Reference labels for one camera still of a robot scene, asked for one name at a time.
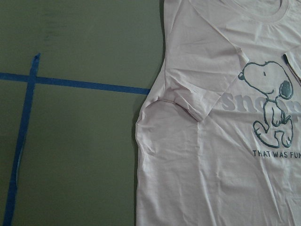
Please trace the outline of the crossing blue tape strip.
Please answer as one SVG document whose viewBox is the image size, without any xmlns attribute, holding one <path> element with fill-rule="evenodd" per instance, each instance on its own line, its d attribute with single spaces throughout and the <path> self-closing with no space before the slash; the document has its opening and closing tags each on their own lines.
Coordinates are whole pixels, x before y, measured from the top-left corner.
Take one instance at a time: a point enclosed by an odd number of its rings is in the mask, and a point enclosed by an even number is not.
<svg viewBox="0 0 301 226">
<path fill-rule="evenodd" d="M 28 82 L 30 76 L 12 74 L 12 73 L 0 73 L 0 79 L 8 80 L 8 81 Z M 47 77 L 36 77 L 35 81 L 38 84 L 76 87 L 76 88 L 84 88 L 84 89 L 97 89 L 97 90 L 133 93 L 133 94 L 142 94 L 142 95 L 147 95 L 150 92 L 150 89 L 146 89 L 146 88 L 111 85 L 111 84 L 86 82 L 86 81 L 74 81 L 74 80 L 65 80 L 65 79 L 56 79 L 56 78 L 47 78 Z"/>
</svg>

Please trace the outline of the blue tape strip left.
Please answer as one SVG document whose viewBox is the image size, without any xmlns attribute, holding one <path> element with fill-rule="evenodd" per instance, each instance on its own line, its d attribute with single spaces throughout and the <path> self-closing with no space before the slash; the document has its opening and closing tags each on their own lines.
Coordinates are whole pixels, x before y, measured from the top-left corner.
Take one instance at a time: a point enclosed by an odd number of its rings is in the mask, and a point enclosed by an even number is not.
<svg viewBox="0 0 301 226">
<path fill-rule="evenodd" d="M 7 195 L 7 201 L 6 201 L 5 213 L 4 213 L 4 219 L 3 219 L 4 226 L 10 226 L 12 224 L 12 219 L 13 219 L 13 215 L 14 215 L 14 210 L 15 210 L 15 205 L 16 205 L 19 165 L 20 165 L 20 161 L 21 161 L 21 157 L 22 157 L 24 143 L 26 140 L 26 134 L 28 131 L 34 89 L 35 89 L 35 84 L 36 84 L 38 67 L 39 67 L 39 63 L 40 63 L 40 55 L 41 55 L 41 53 L 38 53 L 37 55 L 34 56 L 32 63 L 31 63 L 29 79 L 27 81 L 26 93 L 25 93 L 23 110 L 22 110 L 22 117 L 21 117 L 21 121 L 20 121 L 18 137 L 17 137 L 17 142 L 16 142 L 15 155 L 14 155 L 14 161 L 13 161 L 13 165 L 12 165 L 9 187 L 8 187 L 8 195 Z"/>
</svg>

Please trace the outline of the pink Snoopy t-shirt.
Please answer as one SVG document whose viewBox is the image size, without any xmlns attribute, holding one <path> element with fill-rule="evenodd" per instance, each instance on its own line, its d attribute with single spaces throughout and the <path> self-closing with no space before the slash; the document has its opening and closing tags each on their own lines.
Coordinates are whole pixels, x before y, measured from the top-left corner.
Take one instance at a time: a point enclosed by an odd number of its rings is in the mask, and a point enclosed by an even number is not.
<svg viewBox="0 0 301 226">
<path fill-rule="evenodd" d="M 138 226 L 301 223 L 301 3 L 166 0 L 136 123 Z"/>
</svg>

